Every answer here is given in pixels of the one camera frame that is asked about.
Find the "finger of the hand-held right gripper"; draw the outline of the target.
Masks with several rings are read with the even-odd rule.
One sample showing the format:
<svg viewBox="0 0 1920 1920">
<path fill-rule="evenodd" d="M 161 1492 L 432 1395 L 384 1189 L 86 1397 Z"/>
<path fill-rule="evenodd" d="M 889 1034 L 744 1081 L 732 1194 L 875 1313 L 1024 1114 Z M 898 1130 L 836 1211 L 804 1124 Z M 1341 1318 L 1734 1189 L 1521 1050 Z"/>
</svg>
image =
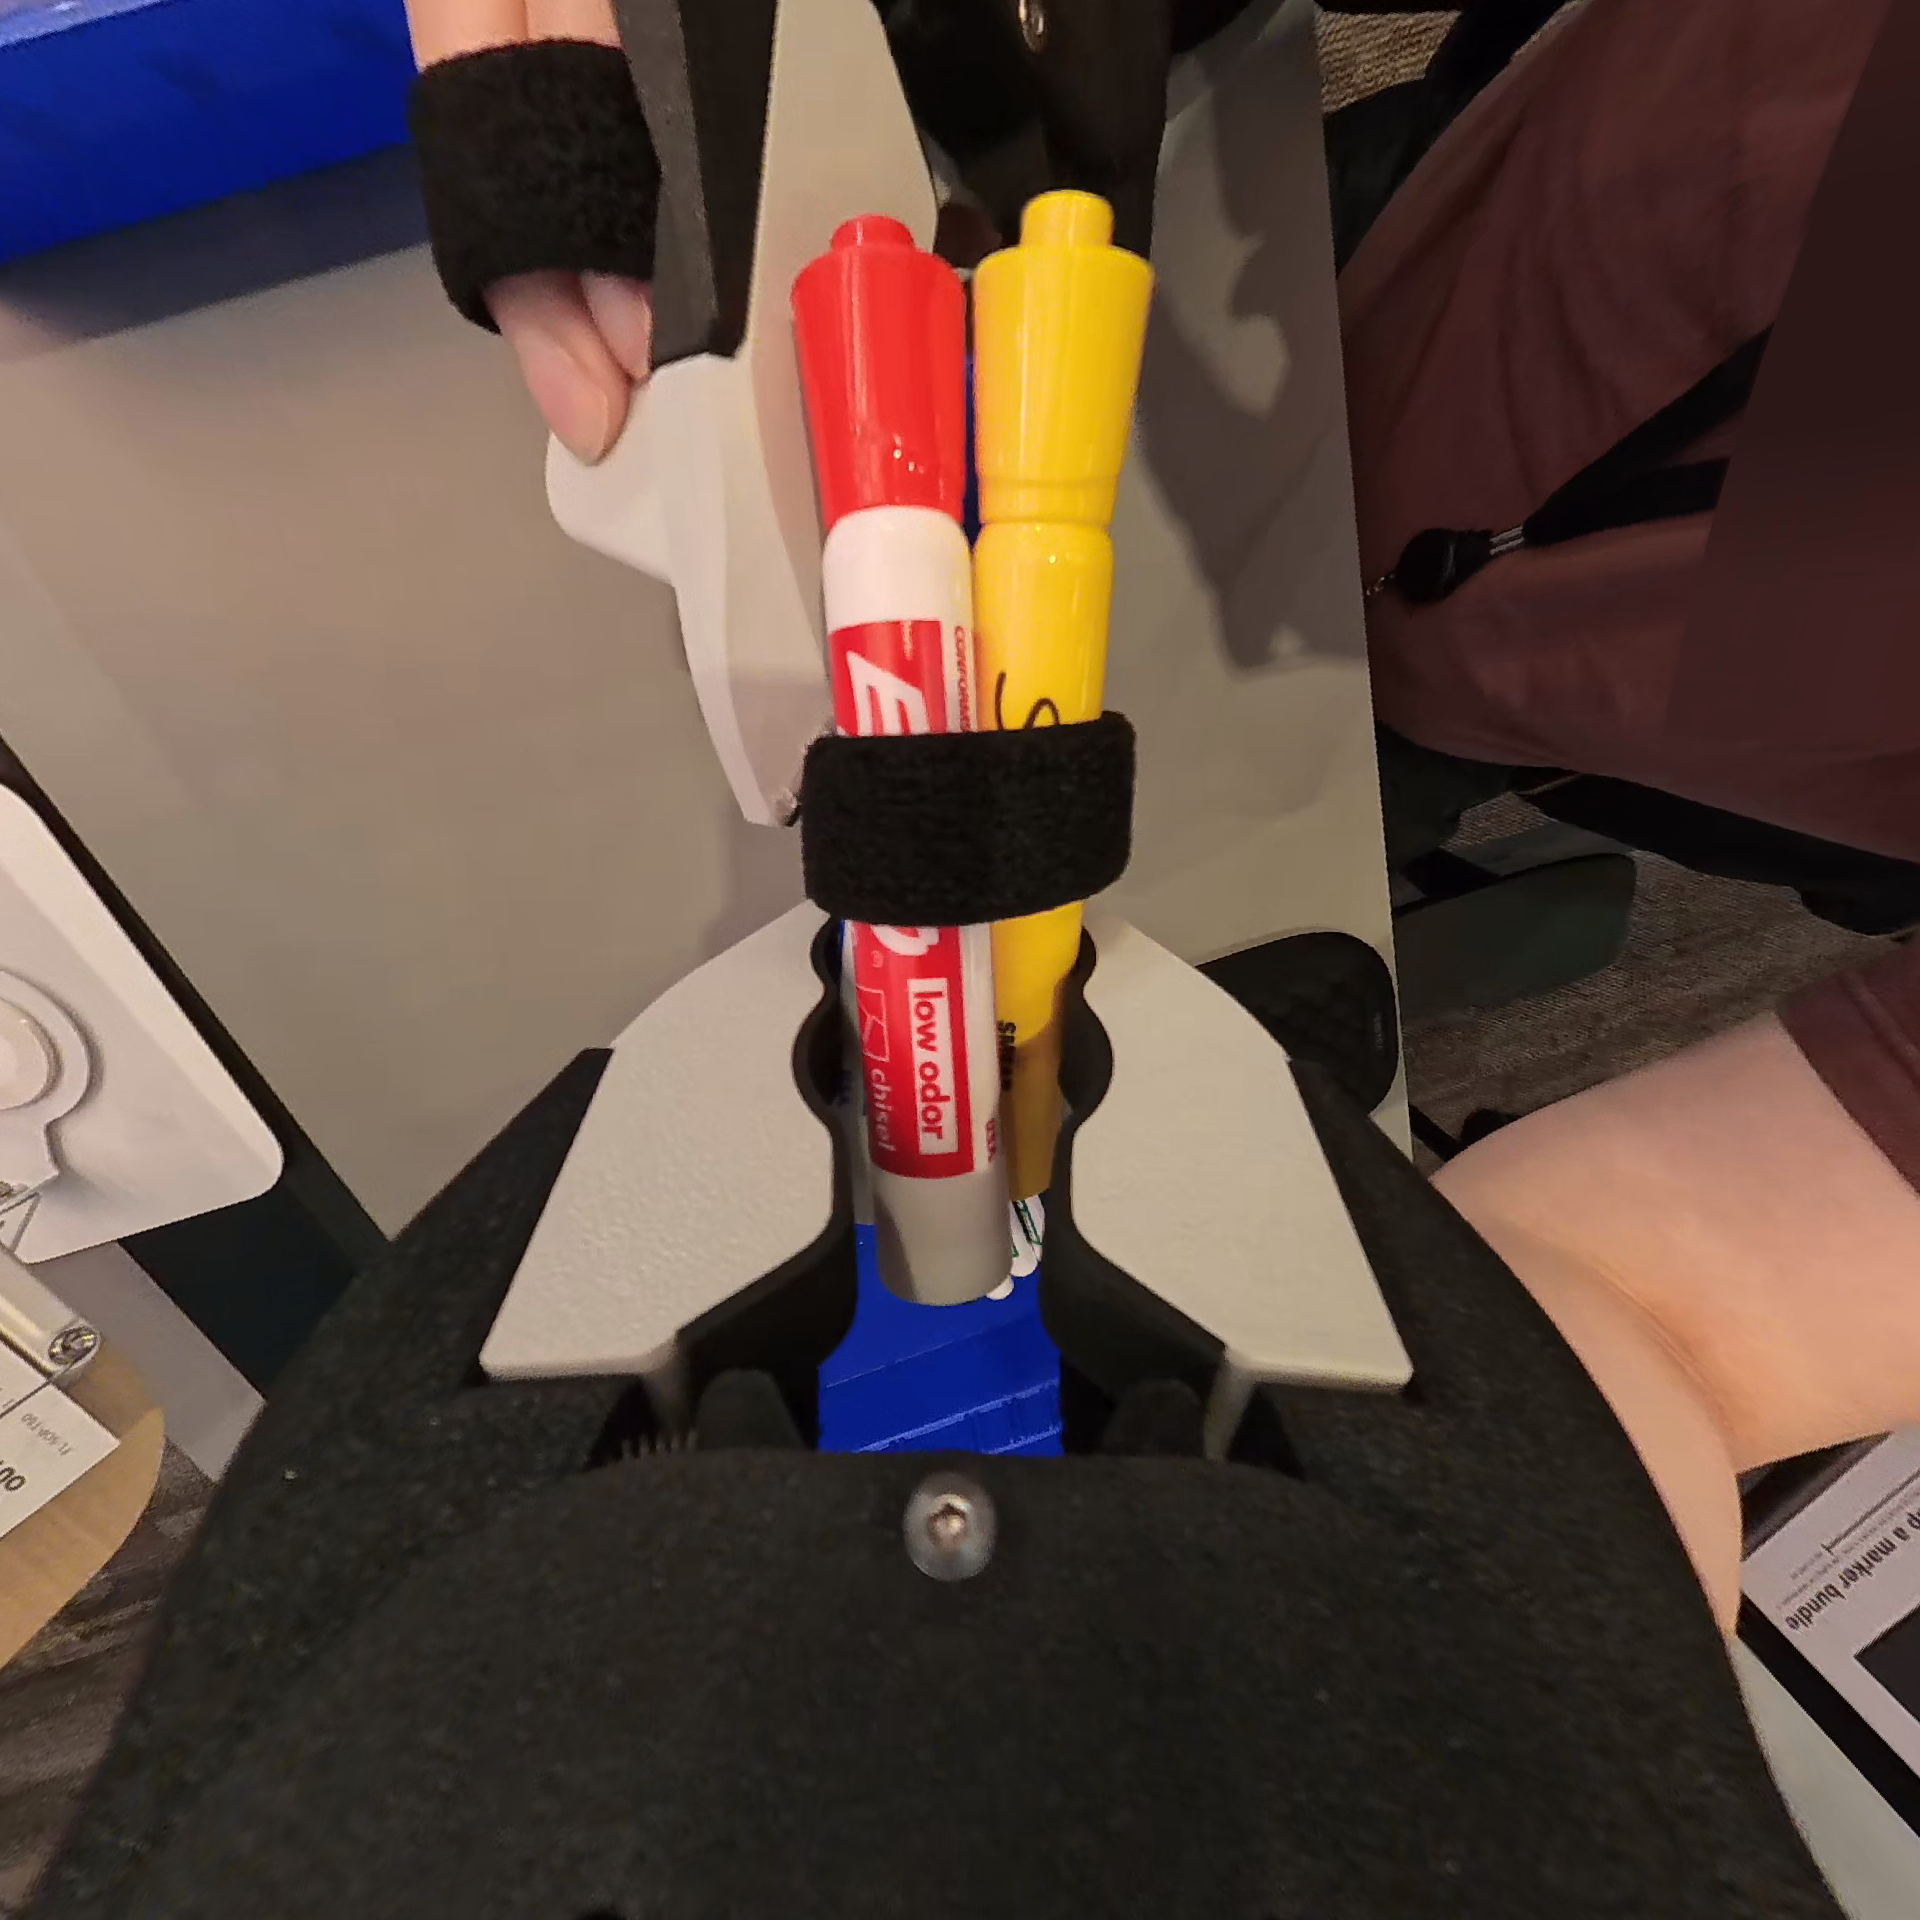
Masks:
<svg viewBox="0 0 1920 1920">
<path fill-rule="evenodd" d="M 1332 654 L 1338 290 L 1312 10 L 1201 61 L 1169 124 L 1145 461 L 1234 667 Z"/>
<path fill-rule="evenodd" d="M 555 439 L 566 537 L 665 582 L 744 815 L 788 825 L 830 725 L 824 523 L 790 282 L 858 214 L 938 199 L 875 5 L 622 3 L 658 166 L 653 365 L 598 463 Z"/>
</svg>

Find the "red dry erase marker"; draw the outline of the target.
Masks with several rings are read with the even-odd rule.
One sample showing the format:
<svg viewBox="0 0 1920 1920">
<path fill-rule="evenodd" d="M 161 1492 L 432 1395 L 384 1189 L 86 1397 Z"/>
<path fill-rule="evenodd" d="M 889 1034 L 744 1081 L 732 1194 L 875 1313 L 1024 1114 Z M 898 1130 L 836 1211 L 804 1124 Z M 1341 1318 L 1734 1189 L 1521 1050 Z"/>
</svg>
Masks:
<svg viewBox="0 0 1920 1920">
<path fill-rule="evenodd" d="M 790 321 L 833 734 L 973 732 L 963 282 L 900 222 L 859 214 L 795 277 Z M 915 1305 L 969 1305 L 1010 1276 L 992 934 L 841 924 L 881 1277 Z"/>
</svg>

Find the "black hook-and-loop tie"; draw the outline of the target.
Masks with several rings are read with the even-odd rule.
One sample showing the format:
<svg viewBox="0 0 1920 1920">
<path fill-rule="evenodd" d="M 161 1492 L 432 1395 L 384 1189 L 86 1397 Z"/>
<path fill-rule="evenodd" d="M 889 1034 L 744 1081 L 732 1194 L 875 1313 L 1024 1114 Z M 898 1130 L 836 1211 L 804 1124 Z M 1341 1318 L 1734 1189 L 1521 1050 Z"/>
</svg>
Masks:
<svg viewBox="0 0 1920 1920">
<path fill-rule="evenodd" d="M 818 737 L 801 777 L 804 893 L 872 926 L 982 926 L 1080 905 L 1128 871 L 1136 729 Z"/>
</svg>

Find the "person's left forearm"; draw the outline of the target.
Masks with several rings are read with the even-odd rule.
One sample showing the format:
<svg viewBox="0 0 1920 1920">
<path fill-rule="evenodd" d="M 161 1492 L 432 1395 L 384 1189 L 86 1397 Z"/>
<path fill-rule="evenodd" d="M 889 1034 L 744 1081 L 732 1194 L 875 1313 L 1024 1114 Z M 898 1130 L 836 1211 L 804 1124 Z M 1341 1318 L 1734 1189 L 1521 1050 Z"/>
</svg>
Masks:
<svg viewBox="0 0 1920 1920">
<path fill-rule="evenodd" d="M 1915 1189 L 1768 1015 L 1459 1151 L 1433 1187 L 1581 1361 L 1737 1625 L 1737 1478 L 1915 1422 Z"/>
</svg>

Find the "person's right hand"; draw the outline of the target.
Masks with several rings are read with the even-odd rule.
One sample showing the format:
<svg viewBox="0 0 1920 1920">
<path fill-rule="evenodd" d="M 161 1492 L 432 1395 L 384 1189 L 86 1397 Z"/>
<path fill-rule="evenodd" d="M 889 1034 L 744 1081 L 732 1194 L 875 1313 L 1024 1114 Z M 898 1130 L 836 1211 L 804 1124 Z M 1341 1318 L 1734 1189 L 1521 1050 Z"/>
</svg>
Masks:
<svg viewBox="0 0 1920 1920">
<path fill-rule="evenodd" d="M 408 3 L 412 129 L 448 301 L 499 334 L 584 463 L 653 348 L 657 161 L 605 3 Z"/>
</svg>

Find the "black office chair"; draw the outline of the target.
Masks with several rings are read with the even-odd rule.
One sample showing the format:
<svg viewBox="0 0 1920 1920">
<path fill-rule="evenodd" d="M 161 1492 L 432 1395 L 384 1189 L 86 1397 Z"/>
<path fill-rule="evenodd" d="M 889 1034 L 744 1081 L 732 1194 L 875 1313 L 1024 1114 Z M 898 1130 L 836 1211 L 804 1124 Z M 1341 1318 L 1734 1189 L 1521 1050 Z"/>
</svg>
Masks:
<svg viewBox="0 0 1920 1920">
<path fill-rule="evenodd" d="M 1865 934 L 1915 924 L 1915 830 L 1898 852 L 1840 827 L 1794 827 L 1753 809 L 1560 767 L 1515 767 L 1419 748 L 1377 725 L 1403 1021 L 1485 1013 L 1596 977 L 1618 959 L 1638 890 L 1634 855 L 1689 873 L 1784 886 L 1818 919 Z M 1474 806 L 1525 798 L 1581 834 L 1581 851 L 1523 869 L 1452 851 Z"/>
</svg>

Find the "yellow highlighter marker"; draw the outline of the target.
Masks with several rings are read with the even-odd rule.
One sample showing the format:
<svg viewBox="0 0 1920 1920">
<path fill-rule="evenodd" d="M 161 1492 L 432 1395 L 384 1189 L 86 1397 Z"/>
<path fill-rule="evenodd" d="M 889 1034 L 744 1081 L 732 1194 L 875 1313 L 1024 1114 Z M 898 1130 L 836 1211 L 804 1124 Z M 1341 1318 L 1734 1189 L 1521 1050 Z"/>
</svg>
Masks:
<svg viewBox="0 0 1920 1920">
<path fill-rule="evenodd" d="M 1136 740 L 1105 713 L 1113 511 L 1136 411 L 1147 263 L 1086 193 L 1034 199 L 973 273 L 973 601 L 992 742 L 998 1124 L 1010 1195 L 1050 1187 L 1065 986 L 1083 902 L 1131 847 Z"/>
</svg>

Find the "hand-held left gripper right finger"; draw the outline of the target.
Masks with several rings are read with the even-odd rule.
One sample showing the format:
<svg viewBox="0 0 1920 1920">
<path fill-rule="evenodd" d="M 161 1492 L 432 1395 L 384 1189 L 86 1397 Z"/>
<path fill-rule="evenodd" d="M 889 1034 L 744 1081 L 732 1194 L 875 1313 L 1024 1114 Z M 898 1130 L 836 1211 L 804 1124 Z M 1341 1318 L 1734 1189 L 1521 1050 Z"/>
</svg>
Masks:
<svg viewBox="0 0 1920 1920">
<path fill-rule="evenodd" d="M 1123 919 L 1089 924 L 1062 1029 L 1045 1324 L 1109 1402 L 1172 1379 L 1204 1427 L 1261 1386 L 1411 1379 L 1283 1043 Z"/>
</svg>

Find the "white plastic base plate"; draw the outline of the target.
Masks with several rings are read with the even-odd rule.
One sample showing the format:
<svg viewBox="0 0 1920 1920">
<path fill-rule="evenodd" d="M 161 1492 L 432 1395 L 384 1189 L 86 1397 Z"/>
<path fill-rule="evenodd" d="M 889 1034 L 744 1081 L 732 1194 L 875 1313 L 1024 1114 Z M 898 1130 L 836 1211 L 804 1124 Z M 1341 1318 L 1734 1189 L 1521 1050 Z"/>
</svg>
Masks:
<svg viewBox="0 0 1920 1920">
<path fill-rule="evenodd" d="M 5 1246 L 45 1265 L 275 1189 L 281 1146 L 51 825 L 3 796 Z"/>
</svg>

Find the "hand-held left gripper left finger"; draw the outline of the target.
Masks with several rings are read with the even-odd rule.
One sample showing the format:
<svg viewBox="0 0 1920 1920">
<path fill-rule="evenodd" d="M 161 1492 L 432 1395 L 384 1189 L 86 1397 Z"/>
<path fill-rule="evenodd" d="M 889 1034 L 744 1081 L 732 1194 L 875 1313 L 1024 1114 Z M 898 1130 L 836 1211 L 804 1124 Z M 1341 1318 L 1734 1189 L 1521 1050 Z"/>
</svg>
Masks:
<svg viewBox="0 0 1920 1920">
<path fill-rule="evenodd" d="M 830 924 L 798 905 L 617 1036 L 481 1351 L 493 1381 L 640 1381 L 689 1428 L 714 1379 L 777 1381 L 804 1439 L 858 1307 Z"/>
</svg>

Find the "printed instruction sign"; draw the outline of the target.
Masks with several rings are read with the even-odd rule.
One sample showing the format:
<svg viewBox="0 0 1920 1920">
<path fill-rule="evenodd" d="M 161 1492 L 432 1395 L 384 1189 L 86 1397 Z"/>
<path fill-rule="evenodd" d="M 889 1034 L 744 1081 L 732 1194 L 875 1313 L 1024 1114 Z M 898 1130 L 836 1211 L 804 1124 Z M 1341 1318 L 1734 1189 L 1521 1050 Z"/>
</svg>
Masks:
<svg viewBox="0 0 1920 1920">
<path fill-rule="evenodd" d="M 3 1251 L 3 1534 L 9 1535 L 117 1450 L 75 1399 L 101 1331 Z"/>
</svg>

